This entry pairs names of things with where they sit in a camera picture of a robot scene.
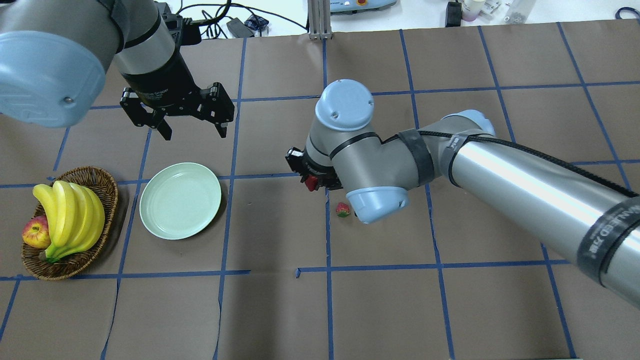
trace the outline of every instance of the blue joint cap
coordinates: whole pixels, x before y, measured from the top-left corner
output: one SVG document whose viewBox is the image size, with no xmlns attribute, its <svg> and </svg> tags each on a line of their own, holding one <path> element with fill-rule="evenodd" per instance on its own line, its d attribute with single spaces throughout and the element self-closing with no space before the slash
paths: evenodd
<svg viewBox="0 0 640 360">
<path fill-rule="evenodd" d="M 444 120 L 444 119 L 446 119 L 447 117 L 450 117 L 450 116 L 466 117 L 467 119 L 471 120 L 472 122 L 475 122 L 476 125 L 478 125 L 478 127 L 480 127 L 483 131 L 486 131 L 487 133 L 490 133 L 491 135 L 495 136 L 495 129 L 493 128 L 493 124 L 491 123 L 491 120 L 489 120 L 486 117 L 484 117 L 484 114 L 481 113 L 480 111 L 477 111 L 477 110 L 465 110 L 465 111 L 461 111 L 459 113 L 447 115 L 447 116 L 443 117 L 442 120 Z"/>
<path fill-rule="evenodd" d="M 316 104 L 316 117 L 330 129 L 356 131 L 371 122 L 373 108 L 369 89 L 355 80 L 342 79 L 324 89 Z"/>
<path fill-rule="evenodd" d="M 41 31 L 0 34 L 0 112 L 45 127 L 75 125 L 104 87 L 87 48 Z"/>
<path fill-rule="evenodd" d="M 396 186 L 353 190 L 347 193 L 347 199 L 358 219 L 365 224 L 376 222 L 409 205 L 408 192 Z"/>
</svg>

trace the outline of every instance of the round plate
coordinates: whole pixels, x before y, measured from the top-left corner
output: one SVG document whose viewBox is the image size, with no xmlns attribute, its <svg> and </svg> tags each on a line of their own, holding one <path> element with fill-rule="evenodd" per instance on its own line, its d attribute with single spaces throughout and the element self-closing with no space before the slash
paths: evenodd
<svg viewBox="0 0 640 360">
<path fill-rule="evenodd" d="M 149 181 L 140 198 L 140 218 L 159 238 L 184 239 L 213 220 L 220 200 L 220 182 L 211 170 L 196 163 L 179 163 Z"/>
</svg>

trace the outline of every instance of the apple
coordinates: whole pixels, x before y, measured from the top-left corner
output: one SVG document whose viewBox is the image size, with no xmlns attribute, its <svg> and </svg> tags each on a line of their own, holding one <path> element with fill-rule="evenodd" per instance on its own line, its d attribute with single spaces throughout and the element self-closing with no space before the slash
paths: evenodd
<svg viewBox="0 0 640 360">
<path fill-rule="evenodd" d="M 22 230 L 22 239 L 36 249 L 46 249 L 51 245 L 49 222 L 46 215 L 32 218 Z"/>
</svg>

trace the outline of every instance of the wicker basket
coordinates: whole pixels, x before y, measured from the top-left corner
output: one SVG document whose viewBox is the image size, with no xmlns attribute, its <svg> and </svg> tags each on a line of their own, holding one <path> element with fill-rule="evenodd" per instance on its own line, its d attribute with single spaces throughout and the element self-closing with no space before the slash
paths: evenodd
<svg viewBox="0 0 640 360">
<path fill-rule="evenodd" d="M 97 167 L 79 167 L 60 175 L 56 180 L 86 186 L 98 195 L 104 207 L 104 228 L 98 241 L 89 250 L 65 256 L 55 264 L 42 261 L 39 254 L 42 249 L 22 243 L 22 264 L 40 280 L 62 280 L 83 271 L 97 256 L 109 239 L 109 231 L 118 205 L 118 185 L 113 176 Z M 42 205 L 38 203 L 33 217 L 44 215 Z"/>
</svg>

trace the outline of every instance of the strawberry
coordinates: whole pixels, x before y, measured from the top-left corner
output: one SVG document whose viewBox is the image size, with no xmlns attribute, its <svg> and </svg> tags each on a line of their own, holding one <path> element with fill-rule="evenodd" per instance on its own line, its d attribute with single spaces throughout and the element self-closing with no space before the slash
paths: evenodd
<svg viewBox="0 0 640 360">
<path fill-rule="evenodd" d="M 335 208 L 335 213 L 341 218 L 346 218 L 351 213 L 351 210 L 349 209 L 349 205 L 339 202 L 338 206 Z"/>
</svg>

